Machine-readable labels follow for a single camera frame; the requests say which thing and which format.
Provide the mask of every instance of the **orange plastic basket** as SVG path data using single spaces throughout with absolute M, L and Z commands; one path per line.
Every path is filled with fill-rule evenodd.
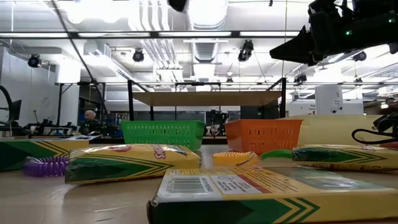
M 299 141 L 302 120 L 240 119 L 225 124 L 228 147 L 239 152 L 262 154 L 292 149 Z

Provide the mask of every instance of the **black pole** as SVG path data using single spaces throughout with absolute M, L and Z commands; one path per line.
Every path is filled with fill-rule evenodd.
M 280 101 L 279 117 L 286 117 L 286 78 L 282 78 L 282 100 Z
M 58 95 L 58 120 L 57 120 L 57 126 L 60 126 L 60 120 L 61 120 L 61 105 L 62 105 L 62 89 L 63 89 L 63 83 L 60 84 L 60 93 Z
M 271 91 L 275 86 L 279 85 L 282 82 L 283 78 L 280 78 L 278 81 L 276 81 L 272 86 L 270 86 L 266 91 Z
M 155 120 L 154 119 L 154 107 L 153 106 L 150 106 L 150 120 L 151 121 Z
M 218 84 L 218 89 L 219 89 L 220 92 L 221 92 L 221 83 Z
M 261 106 L 261 119 L 266 118 L 266 106 L 262 105 Z
M 127 81 L 127 89 L 129 92 L 129 115 L 130 121 L 134 121 L 134 105 L 132 103 L 132 80 Z
M 99 122 L 102 123 L 104 117 L 104 110 L 105 110 L 105 91 L 106 91 L 106 84 L 102 83 L 102 99 L 101 99 L 101 113 L 99 114 Z
M 175 92 L 177 92 L 178 83 L 175 84 Z M 177 120 L 177 106 L 174 108 L 174 120 Z

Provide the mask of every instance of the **computer monitor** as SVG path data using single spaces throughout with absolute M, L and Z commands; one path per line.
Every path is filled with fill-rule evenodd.
M 17 100 L 12 102 L 12 110 L 10 111 L 10 120 L 11 121 L 17 121 L 19 120 L 19 114 L 21 113 L 21 104 L 22 100 Z

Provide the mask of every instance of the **yellow object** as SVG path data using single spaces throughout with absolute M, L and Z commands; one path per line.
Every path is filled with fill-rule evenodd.
M 215 214 L 224 223 L 333 222 L 398 217 L 397 207 L 396 189 L 306 167 L 170 169 L 148 217 L 153 224 L 206 223 Z
M 125 144 L 77 149 L 69 154 L 67 184 L 160 177 L 169 168 L 200 168 L 200 158 L 184 146 Z
M 297 145 L 304 144 L 339 144 L 363 145 L 356 142 L 351 133 L 355 129 L 372 130 L 373 121 L 381 115 L 303 115 L 283 119 L 302 119 L 300 136 Z M 378 141 L 390 137 L 378 136 L 369 133 L 358 133 L 356 137 L 365 141 Z
M 296 164 L 358 171 L 398 170 L 398 150 L 372 146 L 304 145 L 293 149 Z
M 213 162 L 221 166 L 240 166 L 257 164 L 258 157 L 254 152 L 221 152 L 213 154 Z

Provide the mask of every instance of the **table surface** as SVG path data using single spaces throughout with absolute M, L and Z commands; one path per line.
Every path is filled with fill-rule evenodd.
M 213 167 L 211 155 L 227 151 L 224 145 L 200 149 L 202 167 Z M 263 167 L 295 166 L 289 159 L 268 159 Z M 341 172 L 360 179 L 398 189 L 396 174 Z M 0 219 L 2 224 L 147 224 L 146 203 L 161 178 L 88 185 L 67 185 L 63 177 L 34 178 L 20 171 L 0 173 Z M 398 220 L 350 223 L 398 223 Z

